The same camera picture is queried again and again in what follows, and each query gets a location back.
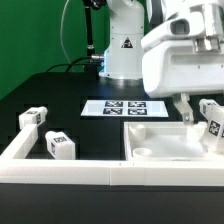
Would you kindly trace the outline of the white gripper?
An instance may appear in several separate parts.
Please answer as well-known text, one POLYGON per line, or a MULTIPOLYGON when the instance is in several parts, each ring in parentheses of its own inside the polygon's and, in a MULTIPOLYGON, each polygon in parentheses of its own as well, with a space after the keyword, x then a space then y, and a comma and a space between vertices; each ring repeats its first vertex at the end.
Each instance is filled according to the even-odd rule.
POLYGON ((160 0, 163 22, 141 40, 143 85, 152 98, 172 96, 185 125, 190 95, 224 90, 224 0, 160 0))

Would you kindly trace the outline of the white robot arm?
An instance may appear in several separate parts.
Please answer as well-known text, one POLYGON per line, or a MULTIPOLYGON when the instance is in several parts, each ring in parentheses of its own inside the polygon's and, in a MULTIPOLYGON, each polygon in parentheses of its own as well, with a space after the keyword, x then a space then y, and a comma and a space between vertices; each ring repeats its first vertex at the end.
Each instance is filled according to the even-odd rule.
POLYGON ((224 91, 224 0, 107 0, 110 43, 101 80, 171 97, 194 123, 192 95, 224 91))

